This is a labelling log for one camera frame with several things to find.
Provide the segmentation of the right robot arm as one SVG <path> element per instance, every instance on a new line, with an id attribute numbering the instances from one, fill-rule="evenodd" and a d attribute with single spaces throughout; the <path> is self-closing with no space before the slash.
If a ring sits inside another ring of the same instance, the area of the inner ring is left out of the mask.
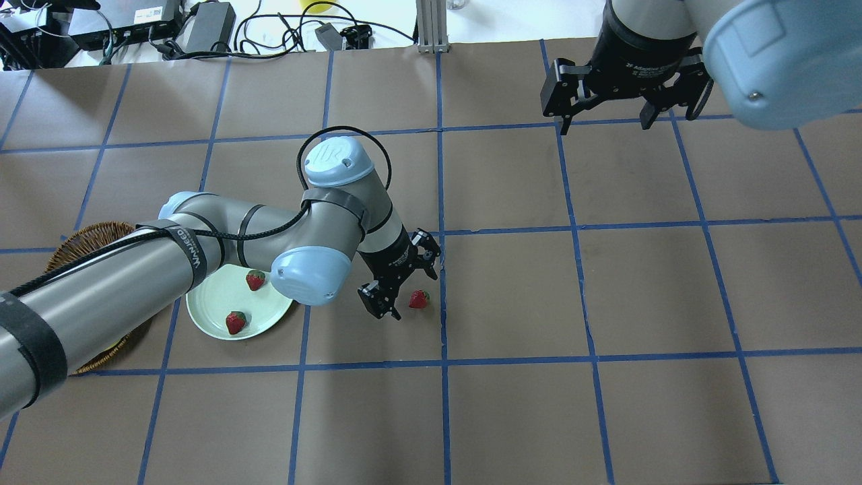
<path id="1" fill-rule="evenodd" d="M 543 116 L 572 119 L 612 100 L 644 100 L 649 129 L 675 106 L 693 121 L 718 87 L 752 129 L 785 130 L 860 105 L 859 1 L 607 1 L 590 61 L 557 58 Z"/>

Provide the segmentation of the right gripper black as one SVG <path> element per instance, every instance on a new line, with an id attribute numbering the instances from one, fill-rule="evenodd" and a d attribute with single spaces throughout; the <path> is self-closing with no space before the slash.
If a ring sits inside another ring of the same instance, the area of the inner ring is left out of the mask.
<path id="1" fill-rule="evenodd" d="M 597 97 L 642 96 L 643 130 L 674 106 L 686 108 L 687 121 L 698 119 L 715 81 L 703 54 L 692 51 L 695 37 L 684 1 L 607 1 L 588 64 L 549 64 L 541 87 L 543 117 L 553 119 L 563 136 L 574 117 L 597 106 Z M 664 86 L 675 75 L 672 86 Z"/>

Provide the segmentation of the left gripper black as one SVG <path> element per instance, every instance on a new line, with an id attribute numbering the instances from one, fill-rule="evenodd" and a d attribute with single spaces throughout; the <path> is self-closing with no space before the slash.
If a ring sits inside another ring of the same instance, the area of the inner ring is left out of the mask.
<path id="1" fill-rule="evenodd" d="M 439 242 L 422 228 L 416 229 L 411 238 L 404 227 L 390 243 L 378 251 L 358 249 L 375 282 L 363 284 L 357 289 L 358 297 L 366 310 L 382 319 L 385 315 L 401 320 L 396 307 L 400 286 L 413 271 L 422 270 L 431 280 L 439 280 L 435 269 L 442 254 Z"/>

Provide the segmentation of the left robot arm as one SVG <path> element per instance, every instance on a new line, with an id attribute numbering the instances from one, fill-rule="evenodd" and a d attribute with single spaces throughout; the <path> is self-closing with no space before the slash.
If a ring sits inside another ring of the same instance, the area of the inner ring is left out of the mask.
<path id="1" fill-rule="evenodd" d="M 375 317 L 399 317 L 401 285 L 418 270 L 436 280 L 439 242 L 407 231 L 358 141 L 364 130 L 321 129 L 296 158 L 296 212 L 209 191 L 181 191 L 159 218 L 109 245 L 2 293 L 2 418 L 33 406 L 111 344 L 225 264 L 265 271 L 305 306 L 338 296 L 361 257 L 358 288 Z"/>

